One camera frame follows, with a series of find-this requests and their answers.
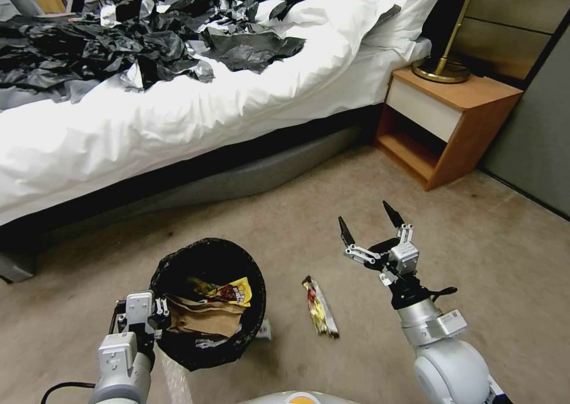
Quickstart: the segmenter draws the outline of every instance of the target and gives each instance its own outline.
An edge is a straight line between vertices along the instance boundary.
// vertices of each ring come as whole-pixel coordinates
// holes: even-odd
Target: lamp stand
[[[448,62],[448,55],[451,45],[453,45],[453,41],[455,40],[455,36],[461,27],[461,23],[463,22],[463,18],[465,17],[465,13],[467,12],[470,2],[471,0],[465,0],[463,2],[463,7],[457,17],[457,22],[455,22],[455,27],[453,28],[453,32],[451,33],[445,52],[439,61],[435,62],[431,58],[415,61],[411,65],[411,69],[415,74],[422,78],[439,83],[461,83],[469,78],[469,69],[463,64]]]

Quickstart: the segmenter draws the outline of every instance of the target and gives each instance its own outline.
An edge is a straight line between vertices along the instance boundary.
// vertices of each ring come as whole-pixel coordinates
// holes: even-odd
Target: wooden nightstand
[[[376,145],[431,190],[477,166],[522,93],[486,77],[441,84],[396,70]]]

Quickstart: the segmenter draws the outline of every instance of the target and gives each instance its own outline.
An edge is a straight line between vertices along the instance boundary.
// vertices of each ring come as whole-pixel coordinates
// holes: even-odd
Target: trash can
[[[265,315],[265,282],[254,259],[240,246],[219,238],[206,238],[167,255],[159,262],[150,282],[156,298],[166,293],[185,297],[188,277],[223,285],[246,276],[252,292],[251,306],[242,314],[241,329],[213,348],[196,347],[199,333],[163,331],[157,344],[162,351],[190,371],[237,361],[259,331]]]

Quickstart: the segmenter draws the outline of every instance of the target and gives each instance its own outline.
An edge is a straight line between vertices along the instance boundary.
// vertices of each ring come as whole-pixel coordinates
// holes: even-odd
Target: gray bed base
[[[255,195],[274,189],[351,146],[362,127],[353,126],[238,168],[175,187],[97,216],[45,233],[43,246],[143,213]],[[0,276],[20,282],[34,276],[36,253],[0,252]]]

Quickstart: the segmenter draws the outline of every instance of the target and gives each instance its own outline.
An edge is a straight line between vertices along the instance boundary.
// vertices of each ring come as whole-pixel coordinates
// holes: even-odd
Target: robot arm
[[[164,299],[152,291],[129,294],[117,302],[99,356],[99,379],[89,404],[145,404],[154,365],[154,340],[170,323]],[[113,334],[115,324],[120,331]]]
[[[467,328],[458,310],[443,313],[435,301],[457,292],[448,287],[431,291],[416,277],[419,250],[411,242],[413,225],[383,202],[397,237],[368,250],[358,247],[342,217],[338,218],[344,255],[379,272],[380,281],[392,292],[392,307],[398,312],[402,330],[416,350],[414,369],[419,383],[433,404],[510,403],[490,376],[483,357],[474,347],[457,340]]]

